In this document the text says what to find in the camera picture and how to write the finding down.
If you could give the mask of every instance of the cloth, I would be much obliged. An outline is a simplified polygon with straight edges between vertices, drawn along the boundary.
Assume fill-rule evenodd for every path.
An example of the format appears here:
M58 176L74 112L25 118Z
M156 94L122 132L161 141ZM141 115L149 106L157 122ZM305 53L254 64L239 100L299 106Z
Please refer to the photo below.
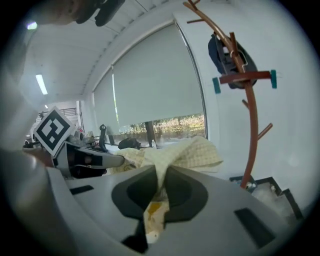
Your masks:
M109 168L110 174L129 171L143 166L155 165L158 190L162 188L169 166L198 171L198 167L215 167L223 162L215 145L204 137L195 136L166 148L125 148L114 153L125 158L123 165Z

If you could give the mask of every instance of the floor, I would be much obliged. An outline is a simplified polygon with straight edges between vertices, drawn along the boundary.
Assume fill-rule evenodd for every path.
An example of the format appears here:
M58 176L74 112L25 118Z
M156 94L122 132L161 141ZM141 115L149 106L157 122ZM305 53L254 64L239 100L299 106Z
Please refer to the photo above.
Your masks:
M277 196L276 193L270 189L270 183L258 185L252 195L263 202L266 206L274 210L290 226L298 224L298 221L286 196Z

